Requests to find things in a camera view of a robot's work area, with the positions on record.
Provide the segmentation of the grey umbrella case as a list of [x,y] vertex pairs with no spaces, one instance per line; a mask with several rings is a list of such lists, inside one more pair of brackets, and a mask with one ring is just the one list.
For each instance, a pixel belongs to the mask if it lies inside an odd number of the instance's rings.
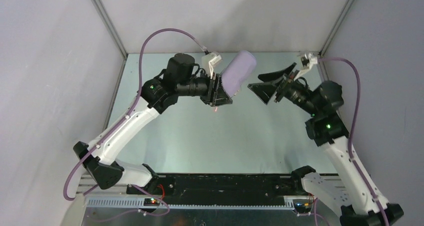
[[221,72],[221,83],[224,91],[232,98],[256,66],[257,60],[250,52],[245,50],[238,52]]

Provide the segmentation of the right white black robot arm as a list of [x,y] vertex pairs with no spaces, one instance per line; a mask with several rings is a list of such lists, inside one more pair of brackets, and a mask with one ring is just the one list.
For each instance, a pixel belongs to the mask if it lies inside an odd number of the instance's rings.
[[403,216],[401,206],[390,203],[367,173],[352,145],[351,132],[337,114],[344,104],[341,85],[324,81],[311,90],[294,65],[258,79],[248,88],[264,103],[286,98],[310,115],[305,123],[307,135],[328,157],[344,185],[337,188],[304,166],[291,173],[298,187],[330,208],[341,225],[393,225]]

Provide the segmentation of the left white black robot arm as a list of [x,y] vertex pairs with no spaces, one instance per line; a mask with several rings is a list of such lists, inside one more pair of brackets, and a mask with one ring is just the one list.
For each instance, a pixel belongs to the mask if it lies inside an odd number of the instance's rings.
[[201,65],[191,55],[175,54],[165,69],[138,89],[119,119],[89,143],[77,142],[73,150],[96,186],[102,190],[117,184],[145,186],[154,178],[154,171],[147,164],[120,162],[117,156],[139,131],[176,104],[180,96],[199,97],[211,107],[232,104],[235,90],[225,82],[224,72],[214,72],[221,61],[217,52],[204,55]]

